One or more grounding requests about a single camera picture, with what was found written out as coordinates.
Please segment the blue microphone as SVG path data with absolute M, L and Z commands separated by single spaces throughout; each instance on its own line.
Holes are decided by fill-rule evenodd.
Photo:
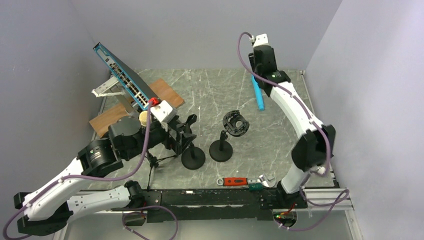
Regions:
M 264 105 L 264 101 L 263 101 L 262 90 L 260 89 L 260 87 L 259 87 L 258 83 L 256 82 L 255 77 L 253 75 L 251 75 L 251 82 L 252 82 L 252 85 L 253 85 L 253 90 L 254 90 L 258 110 L 264 111 L 265 105 Z

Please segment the wooden board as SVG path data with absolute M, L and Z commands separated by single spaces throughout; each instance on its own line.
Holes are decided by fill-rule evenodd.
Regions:
M 185 102 L 184 99 L 161 78 L 157 79 L 153 83 L 148 84 L 148 86 L 153 90 L 159 99 L 162 101 L 167 101 L 174 108 L 180 107 Z M 110 109 L 104 111 L 100 115 L 90 120 L 89 123 L 96 134 L 99 137 L 103 137 L 104 134 L 108 131 L 109 125 L 114 124 L 120 118 L 128 115 L 129 114 L 127 113 L 124 105 L 122 103 L 117 103 Z

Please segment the blue network switch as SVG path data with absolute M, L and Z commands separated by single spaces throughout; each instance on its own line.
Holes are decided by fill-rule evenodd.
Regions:
M 141 110 L 147 110 L 150 102 L 158 104 L 161 101 L 157 94 L 132 68 L 108 50 L 101 42 L 98 42 L 93 47 L 93 50 Z

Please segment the green clamp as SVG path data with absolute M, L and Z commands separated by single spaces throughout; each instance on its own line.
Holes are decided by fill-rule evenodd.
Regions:
M 264 186 L 261 183 L 251 183 L 248 185 L 248 190 L 250 192 L 260 192 L 264 189 Z

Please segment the gold microphone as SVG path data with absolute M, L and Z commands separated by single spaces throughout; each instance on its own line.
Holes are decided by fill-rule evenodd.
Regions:
M 139 116 L 138 116 L 138 120 L 141 124 L 141 126 L 146 127 L 147 126 L 147 121 L 148 121 L 149 115 L 147 111 L 142 111 Z

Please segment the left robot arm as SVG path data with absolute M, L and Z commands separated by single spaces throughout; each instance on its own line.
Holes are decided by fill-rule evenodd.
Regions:
M 16 209 L 23 213 L 17 220 L 21 238 L 53 234 L 72 220 L 103 210 L 145 207 L 143 190 L 129 175 L 122 177 L 123 186 L 112 190 L 81 196 L 77 193 L 93 181 L 110 181 L 109 174 L 121 169 L 124 161 L 136 156 L 144 159 L 148 150 L 158 144 L 164 144 L 177 155 L 185 153 L 196 137 L 191 130 L 196 121 L 195 114 L 183 123 L 175 116 L 171 126 L 177 138 L 172 138 L 158 120 L 142 125 L 139 119 L 124 116 L 111 124 L 105 138 L 90 142 L 49 183 L 34 192 L 14 196 Z

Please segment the metal switch support bracket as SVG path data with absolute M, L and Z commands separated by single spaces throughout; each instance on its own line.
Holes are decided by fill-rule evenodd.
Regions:
M 118 81 L 118 79 L 111 74 L 107 81 L 102 83 L 97 88 L 92 89 L 91 93 L 94 94 L 96 98 L 116 97 L 123 105 L 125 111 L 131 115 L 131 113 L 134 111 L 134 108 L 131 104 L 131 100 L 126 98 L 127 92 L 119 87 L 120 84 L 121 83 Z

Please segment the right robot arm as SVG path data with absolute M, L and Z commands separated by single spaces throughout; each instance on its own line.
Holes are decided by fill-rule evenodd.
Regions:
M 291 150 L 290 169 L 277 183 L 275 191 L 276 203 L 287 208 L 299 196 L 310 174 L 325 176 L 328 173 L 336 130 L 312 113 L 296 92 L 290 77 L 278 70 L 273 47 L 254 46 L 248 57 L 259 88 L 281 108 L 298 138 Z

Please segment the red handled adjustable wrench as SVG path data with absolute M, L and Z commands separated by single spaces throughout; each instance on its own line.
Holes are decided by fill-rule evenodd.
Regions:
M 249 184 L 261 184 L 265 188 L 272 188 L 276 185 L 277 179 L 272 175 L 261 174 L 256 178 L 248 177 L 223 177 L 216 180 L 218 186 L 246 186 Z

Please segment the black tripod shock mount stand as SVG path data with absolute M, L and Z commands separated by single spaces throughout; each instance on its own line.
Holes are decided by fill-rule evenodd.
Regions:
M 167 160 L 167 159 L 173 159 L 176 158 L 178 155 L 174 154 L 171 156 L 163 157 L 163 158 L 157 158 L 156 156 L 152 155 L 149 151 L 146 152 L 146 159 L 149 162 L 149 175 L 148 175 L 148 182 L 146 186 L 146 190 L 149 192 L 151 190 L 151 179 L 152 179 L 152 172 L 153 169 L 158 168 L 160 165 L 160 162 Z

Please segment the black base frame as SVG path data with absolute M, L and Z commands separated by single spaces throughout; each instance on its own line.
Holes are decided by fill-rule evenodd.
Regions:
M 247 188 L 154 189 L 142 192 L 148 223 L 171 221 L 160 210 L 169 209 L 178 221 L 256 219 L 273 220 L 272 214 L 286 217 L 296 211 L 349 210 L 352 203 L 343 188 L 306 188 L 293 203 L 280 204 L 276 188 L 249 191 Z

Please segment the black clip desk stand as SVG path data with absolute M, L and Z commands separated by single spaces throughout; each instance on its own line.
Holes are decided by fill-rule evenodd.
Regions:
M 186 149 L 181 155 L 181 163 L 189 170 L 197 170 L 201 168 L 205 161 L 206 155 L 204 151 L 193 144 L 194 139 L 182 138 L 183 146 Z

